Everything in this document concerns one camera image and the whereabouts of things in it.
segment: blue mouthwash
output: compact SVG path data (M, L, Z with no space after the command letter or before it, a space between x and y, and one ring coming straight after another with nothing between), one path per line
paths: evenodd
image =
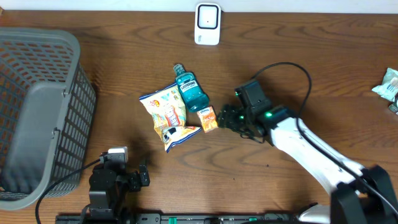
M174 66L174 72L177 75L175 82L189 112L197 112L207 107L209 98L200 88L193 73L186 72L181 64Z

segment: white plug device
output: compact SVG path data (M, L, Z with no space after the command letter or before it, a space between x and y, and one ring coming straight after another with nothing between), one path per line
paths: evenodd
M199 3L195 13L195 43L217 45L220 41L221 8L215 3Z

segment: laundry basket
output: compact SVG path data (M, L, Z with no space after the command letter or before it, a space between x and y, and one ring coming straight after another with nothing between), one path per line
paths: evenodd
M0 28L0 209L34 203L82 167L96 95L65 31ZM70 193L74 175L46 197Z

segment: small box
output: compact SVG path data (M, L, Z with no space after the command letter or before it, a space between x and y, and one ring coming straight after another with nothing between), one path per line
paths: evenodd
M218 128L216 114L214 113L212 106L198 111L197 114L205 133Z

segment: wood grain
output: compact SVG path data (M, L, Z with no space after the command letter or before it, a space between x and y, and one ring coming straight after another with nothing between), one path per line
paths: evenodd
M98 109L86 162L129 146L130 166L150 160L150 187L127 202L165 213L256 213L328 204L320 184L291 157L226 129L200 133L166 154L138 97L172 83L174 63L194 71L219 111L237 103L233 88L265 65L291 61L313 78L307 125L358 162L379 164L398 190L398 116L370 89L398 68L398 16L224 13L219 45L193 41L193 13L5 11L0 26L62 29L81 44L81 64L98 87ZM290 67L259 78L275 103L297 109L307 80ZM188 122L199 125L195 114ZM40 206L43 223L88 204L84 171L78 189ZM34 205L0 212L1 223L33 223Z

